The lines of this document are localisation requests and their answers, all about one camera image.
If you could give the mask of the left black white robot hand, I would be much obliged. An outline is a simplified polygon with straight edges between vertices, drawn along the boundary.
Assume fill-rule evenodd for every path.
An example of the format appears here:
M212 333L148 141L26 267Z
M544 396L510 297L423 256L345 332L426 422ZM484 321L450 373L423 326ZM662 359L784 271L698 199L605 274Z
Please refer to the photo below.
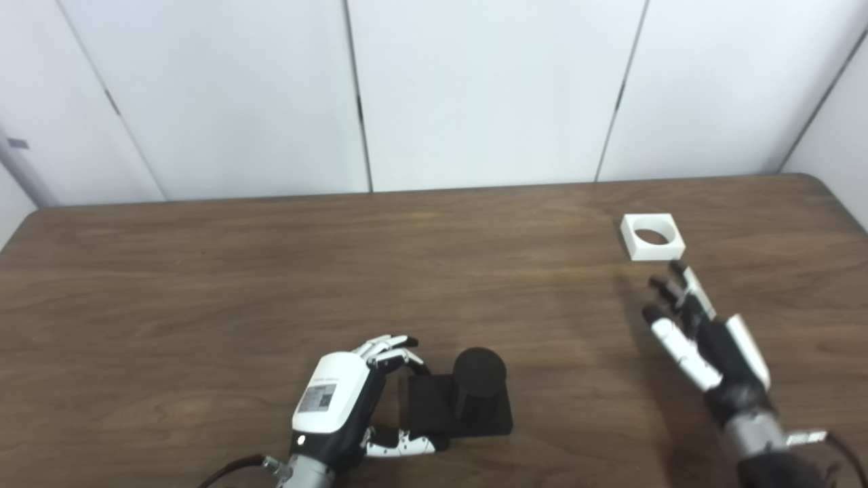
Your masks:
M366 457L396 458L441 452L450 440L399 429L394 441L376 441L372 415L387 377L402 367L418 376L430 374L412 352L418 340L409 335L381 335L351 351L328 353L317 362L292 414L292 457L312 458L338 474Z

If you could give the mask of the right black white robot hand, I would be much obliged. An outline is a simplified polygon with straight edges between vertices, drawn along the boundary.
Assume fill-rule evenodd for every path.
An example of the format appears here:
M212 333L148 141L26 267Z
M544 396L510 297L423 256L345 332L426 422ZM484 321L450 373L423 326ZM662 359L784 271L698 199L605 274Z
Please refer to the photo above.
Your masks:
M669 271L672 277L649 278L667 308L648 304L642 317L714 421L722 428L740 415L775 415L768 365L741 316L723 319L691 266L670 260Z

